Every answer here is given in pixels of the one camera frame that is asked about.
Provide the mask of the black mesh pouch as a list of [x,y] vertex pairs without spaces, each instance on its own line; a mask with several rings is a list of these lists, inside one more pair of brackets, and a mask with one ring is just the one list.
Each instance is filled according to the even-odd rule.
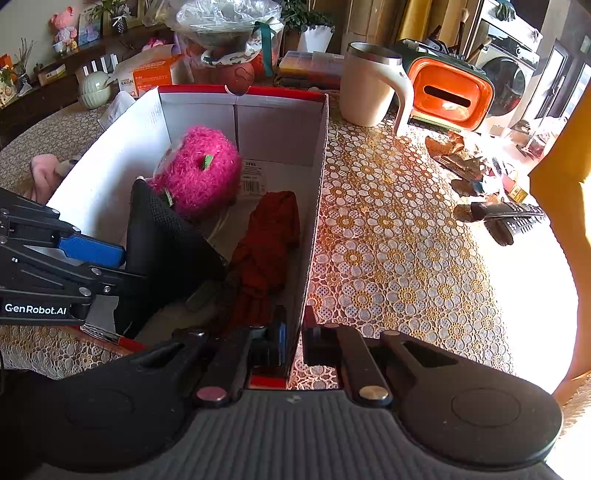
[[115,332],[133,339],[162,308],[187,300],[225,272],[221,254],[143,179],[130,195],[125,272],[134,280],[113,312]]

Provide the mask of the red white cardboard box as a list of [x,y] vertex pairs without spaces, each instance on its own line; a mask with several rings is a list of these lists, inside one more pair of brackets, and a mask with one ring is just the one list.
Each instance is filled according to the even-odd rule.
[[287,349],[297,346],[325,162],[329,100],[321,93],[221,86],[155,88],[130,106],[89,148],[49,200],[82,233],[120,243],[133,182],[171,196],[184,218],[209,229],[224,255],[245,233],[256,202],[290,191],[301,220],[298,265],[287,291]]

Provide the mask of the dark red knitted cloth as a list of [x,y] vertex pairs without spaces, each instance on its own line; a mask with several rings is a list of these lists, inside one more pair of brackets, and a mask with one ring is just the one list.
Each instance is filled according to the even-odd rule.
[[287,284],[290,256],[300,244],[300,233],[294,192],[267,192],[260,198],[229,264],[231,327],[273,323],[276,299]]

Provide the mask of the pink fuzzy plush toy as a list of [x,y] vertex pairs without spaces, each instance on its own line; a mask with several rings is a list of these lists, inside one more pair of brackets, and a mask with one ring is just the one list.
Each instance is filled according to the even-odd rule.
[[219,130],[195,125],[161,159],[147,183],[172,202],[179,216],[197,222],[235,200],[240,174],[242,157],[235,144]]

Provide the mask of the white plastic packet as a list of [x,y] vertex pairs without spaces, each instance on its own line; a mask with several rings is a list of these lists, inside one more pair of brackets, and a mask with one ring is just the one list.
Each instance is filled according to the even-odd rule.
[[102,129],[106,131],[134,103],[135,99],[129,93],[125,91],[118,92],[99,119]]

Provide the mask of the pale green ribbed pot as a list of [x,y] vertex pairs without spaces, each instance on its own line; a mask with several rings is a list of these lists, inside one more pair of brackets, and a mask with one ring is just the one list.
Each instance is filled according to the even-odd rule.
[[111,96],[109,76],[102,71],[88,74],[79,84],[78,95],[79,103],[87,110],[105,105]]

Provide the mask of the orange medicine box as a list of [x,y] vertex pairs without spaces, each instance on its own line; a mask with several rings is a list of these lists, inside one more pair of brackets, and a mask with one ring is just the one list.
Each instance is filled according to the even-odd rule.
[[134,99],[141,97],[153,88],[185,83],[187,72],[181,55],[155,60],[136,66],[120,69],[116,83],[120,92]]

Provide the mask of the white wifi router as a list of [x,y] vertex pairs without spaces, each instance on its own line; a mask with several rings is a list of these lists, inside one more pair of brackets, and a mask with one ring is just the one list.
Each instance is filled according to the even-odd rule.
[[102,72],[109,76],[114,74],[114,71],[119,63],[119,58],[115,53],[101,55],[93,58],[81,67],[81,72],[78,74],[78,80],[81,81],[92,73]]

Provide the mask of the pink pig plush figure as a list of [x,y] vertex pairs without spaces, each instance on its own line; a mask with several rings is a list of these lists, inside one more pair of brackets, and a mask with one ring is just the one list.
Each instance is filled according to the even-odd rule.
[[51,17],[50,24],[55,31],[53,49],[56,54],[65,55],[78,48],[75,21],[74,9],[71,6]]

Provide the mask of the brown snack wrappers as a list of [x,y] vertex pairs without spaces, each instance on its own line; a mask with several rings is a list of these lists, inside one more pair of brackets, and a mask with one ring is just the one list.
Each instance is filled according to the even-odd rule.
[[448,131],[428,135],[429,156],[455,178],[452,189],[460,196],[481,197],[488,203],[525,203],[530,168],[508,140],[477,133]]

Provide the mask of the plastic wrapped fruit basket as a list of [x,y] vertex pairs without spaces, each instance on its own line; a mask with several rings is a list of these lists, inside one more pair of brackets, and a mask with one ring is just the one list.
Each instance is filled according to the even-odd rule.
[[276,1],[169,1],[174,32],[195,83],[226,83],[242,68],[250,81],[273,77],[283,39]]

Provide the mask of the colourful flat box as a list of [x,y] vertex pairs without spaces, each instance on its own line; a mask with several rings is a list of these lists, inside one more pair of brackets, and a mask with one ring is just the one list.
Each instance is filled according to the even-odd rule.
[[298,88],[339,90],[344,57],[326,52],[288,51],[280,60],[276,81]]

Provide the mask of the cream steel travel mug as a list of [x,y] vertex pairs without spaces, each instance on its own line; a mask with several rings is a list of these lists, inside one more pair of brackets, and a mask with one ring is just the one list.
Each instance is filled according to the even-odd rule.
[[385,118],[394,96],[399,102],[394,136],[404,136],[413,109],[414,88],[403,58],[385,47],[350,42],[339,86],[342,118],[358,126],[375,127]]

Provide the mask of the white plant pot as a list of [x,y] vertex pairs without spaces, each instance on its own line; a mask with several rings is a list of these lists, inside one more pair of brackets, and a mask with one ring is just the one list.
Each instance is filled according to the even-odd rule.
[[300,35],[297,43],[297,51],[305,53],[324,53],[332,40],[332,28],[325,25],[318,25],[314,28],[308,27]]

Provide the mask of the white washing machine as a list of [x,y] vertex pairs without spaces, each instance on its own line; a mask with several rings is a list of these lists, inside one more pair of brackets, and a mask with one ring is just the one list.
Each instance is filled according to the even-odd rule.
[[518,15],[502,20],[499,15],[507,7],[507,1],[483,3],[471,51],[476,55],[472,63],[485,72],[495,90],[480,130],[496,135],[516,122],[515,111],[537,69],[543,38]]

